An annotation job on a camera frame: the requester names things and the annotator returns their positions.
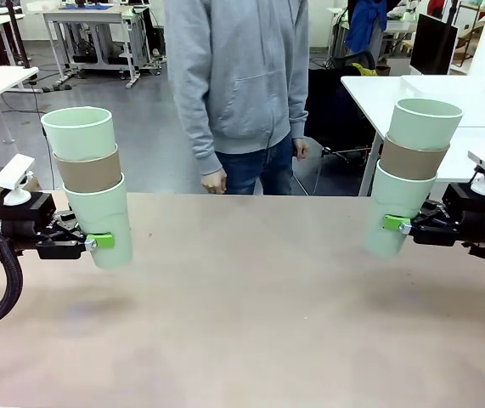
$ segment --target blue jeans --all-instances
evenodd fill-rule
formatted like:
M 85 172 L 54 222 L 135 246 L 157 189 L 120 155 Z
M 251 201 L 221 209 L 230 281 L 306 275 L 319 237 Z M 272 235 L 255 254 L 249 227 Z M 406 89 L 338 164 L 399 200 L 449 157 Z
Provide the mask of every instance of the blue jeans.
M 257 178 L 267 196 L 291 194 L 293 142 L 290 134 L 266 150 L 241 155 L 217 152 L 217 158 L 227 173 L 226 194 L 252 195 Z

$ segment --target black pole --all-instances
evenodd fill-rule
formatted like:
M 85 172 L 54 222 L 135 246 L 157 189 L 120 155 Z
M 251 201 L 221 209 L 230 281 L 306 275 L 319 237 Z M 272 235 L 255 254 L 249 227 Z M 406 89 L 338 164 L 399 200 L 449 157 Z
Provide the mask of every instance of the black pole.
M 6 7 L 8 8 L 8 14 L 10 15 L 10 22 L 12 23 L 12 30 L 14 31 L 15 41 L 18 43 L 18 48 L 20 49 L 20 52 L 21 52 L 20 57 L 23 60 L 23 66 L 25 68 L 31 68 L 31 66 L 29 65 L 29 60 L 27 59 L 27 53 L 25 52 L 25 47 L 23 46 L 23 40 L 21 40 L 21 33 L 20 33 L 20 28 L 18 27 L 18 20 L 15 19 L 14 3 L 12 2 L 12 0 L 6 0 Z M 36 79 L 37 79 L 36 75 L 33 75 L 29 78 L 30 81 L 34 81 Z
M 446 29 L 444 30 L 443 39 L 438 46 L 437 57 L 435 58 L 435 63 L 433 64 L 432 72 L 434 73 L 438 71 L 441 57 L 444 53 L 444 50 L 446 49 L 446 43 L 448 42 L 448 37 L 449 37 L 449 28 L 454 23 L 454 17 L 455 17 L 455 12 L 457 11 L 458 2 L 459 0 L 452 0 L 452 7 L 449 8 L 448 21 L 446 22 Z

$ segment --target black corrugated hose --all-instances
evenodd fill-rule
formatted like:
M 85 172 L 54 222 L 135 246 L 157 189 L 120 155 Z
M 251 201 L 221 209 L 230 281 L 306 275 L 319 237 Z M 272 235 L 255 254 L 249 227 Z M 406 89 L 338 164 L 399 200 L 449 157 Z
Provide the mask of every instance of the black corrugated hose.
M 14 243 L 0 232 L 0 262 L 6 274 L 6 290 L 0 301 L 0 320 L 14 308 L 23 290 L 23 271 Z

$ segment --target person's right hand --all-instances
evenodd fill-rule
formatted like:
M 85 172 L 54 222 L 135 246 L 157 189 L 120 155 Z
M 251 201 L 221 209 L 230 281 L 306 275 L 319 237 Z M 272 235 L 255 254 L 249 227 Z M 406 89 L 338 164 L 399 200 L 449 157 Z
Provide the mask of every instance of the person's right hand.
M 224 194 L 227 190 L 227 174 L 222 168 L 215 173 L 202 176 L 200 182 L 212 194 Z

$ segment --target black chair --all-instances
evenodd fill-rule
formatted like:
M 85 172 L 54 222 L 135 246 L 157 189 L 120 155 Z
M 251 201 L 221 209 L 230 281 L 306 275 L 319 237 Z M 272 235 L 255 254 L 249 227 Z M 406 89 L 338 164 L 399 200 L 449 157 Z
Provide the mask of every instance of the black chair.
M 308 119 L 304 134 L 318 142 L 322 146 L 322 150 L 316 182 L 311 193 L 308 193 L 301 181 L 295 176 L 296 182 L 307 196 L 313 196 L 318 189 L 325 156 L 336 155 L 350 162 L 351 160 L 346 154 L 359 152 L 364 163 L 366 154 L 370 151 L 374 140 L 374 128 L 341 83 L 342 77 L 358 77 L 361 75 L 357 68 L 349 65 L 353 62 L 357 62 L 365 68 L 375 68 L 372 54 L 363 51 L 362 53 L 333 59 L 332 66 L 334 68 L 309 70 L 308 72 L 308 98 L 306 103 Z

